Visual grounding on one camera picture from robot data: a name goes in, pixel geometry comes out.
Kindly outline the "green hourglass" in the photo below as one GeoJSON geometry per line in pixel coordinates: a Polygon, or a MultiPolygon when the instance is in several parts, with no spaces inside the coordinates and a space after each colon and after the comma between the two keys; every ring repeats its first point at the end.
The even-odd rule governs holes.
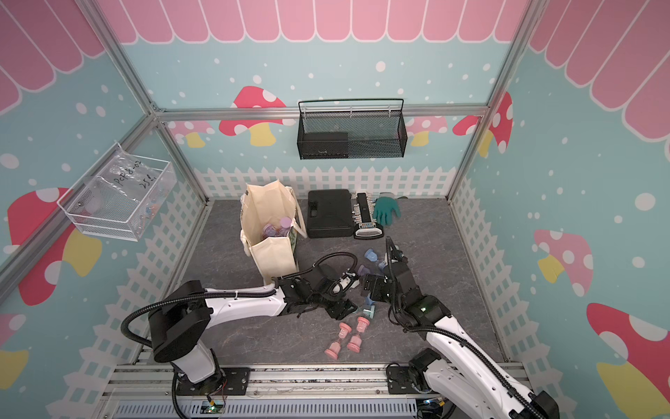
{"type": "Polygon", "coordinates": [[[362,308],[362,312],[364,316],[368,317],[369,319],[373,319],[375,314],[375,306],[364,306],[362,308]]]}

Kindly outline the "purple hourglass top cluster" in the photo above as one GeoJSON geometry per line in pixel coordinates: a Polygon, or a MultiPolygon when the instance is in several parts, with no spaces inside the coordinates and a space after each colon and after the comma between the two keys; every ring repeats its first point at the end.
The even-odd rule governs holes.
{"type": "Polygon", "coordinates": [[[274,225],[272,223],[267,223],[263,227],[262,237],[263,238],[277,237],[277,229],[274,227],[274,225]]]}

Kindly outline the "cream canvas tote bag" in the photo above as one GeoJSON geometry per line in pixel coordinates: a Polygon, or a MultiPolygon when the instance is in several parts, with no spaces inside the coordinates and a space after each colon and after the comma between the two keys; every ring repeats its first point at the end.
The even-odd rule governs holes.
{"type": "Polygon", "coordinates": [[[298,271],[296,246],[306,237],[305,220],[291,187],[275,181],[247,186],[241,197],[240,240],[263,282],[298,271]]]}

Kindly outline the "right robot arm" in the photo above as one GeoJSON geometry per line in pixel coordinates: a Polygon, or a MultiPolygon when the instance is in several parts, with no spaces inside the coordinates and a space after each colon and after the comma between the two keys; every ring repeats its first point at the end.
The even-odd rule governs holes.
{"type": "Polygon", "coordinates": [[[386,266],[368,275],[363,289],[389,305],[390,321],[429,344],[417,359],[422,381],[473,418],[559,418],[558,403],[545,391],[521,384],[499,366],[460,325],[441,300],[415,282],[408,259],[386,238],[386,266]]]}

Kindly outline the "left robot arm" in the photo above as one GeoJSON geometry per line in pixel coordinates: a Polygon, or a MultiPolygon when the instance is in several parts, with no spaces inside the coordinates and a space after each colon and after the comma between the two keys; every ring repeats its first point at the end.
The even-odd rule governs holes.
{"type": "Polygon", "coordinates": [[[327,254],[310,268],[273,278],[268,286],[238,290],[184,283],[165,300],[137,309],[120,324],[127,339],[151,347],[154,360],[173,366],[176,379],[198,387],[221,385],[223,370],[204,345],[205,331],[239,319],[280,317],[324,309],[336,321],[357,310],[347,298],[359,279],[358,258],[346,251],[327,254]]]}

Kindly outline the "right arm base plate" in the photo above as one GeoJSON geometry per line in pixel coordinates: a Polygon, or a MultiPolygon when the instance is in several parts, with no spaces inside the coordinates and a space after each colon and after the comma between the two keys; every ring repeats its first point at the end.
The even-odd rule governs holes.
{"type": "Polygon", "coordinates": [[[436,361],[425,368],[392,363],[386,366],[385,373],[387,389],[391,395],[453,396],[457,390],[461,390],[461,383],[446,362],[436,361]]]}

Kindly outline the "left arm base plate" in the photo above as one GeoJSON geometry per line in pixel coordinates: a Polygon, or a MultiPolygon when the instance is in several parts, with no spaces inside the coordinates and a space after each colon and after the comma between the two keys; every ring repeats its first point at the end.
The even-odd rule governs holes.
{"type": "Polygon", "coordinates": [[[211,377],[203,382],[193,384],[186,375],[177,379],[176,394],[178,396],[245,396],[250,383],[250,368],[219,368],[211,377]]]}

